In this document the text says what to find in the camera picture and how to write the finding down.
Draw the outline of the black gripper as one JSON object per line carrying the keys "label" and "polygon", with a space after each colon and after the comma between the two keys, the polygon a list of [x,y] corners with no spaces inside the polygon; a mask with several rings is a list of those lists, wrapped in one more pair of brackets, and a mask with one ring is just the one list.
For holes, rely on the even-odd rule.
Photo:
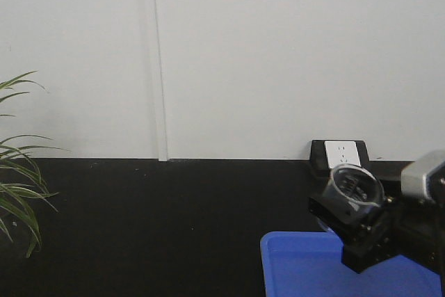
{"label": "black gripper", "polygon": [[339,200],[312,195],[308,209],[341,239],[341,262],[356,273],[398,255],[444,270],[443,205],[394,200],[376,219],[375,213],[353,213]]}

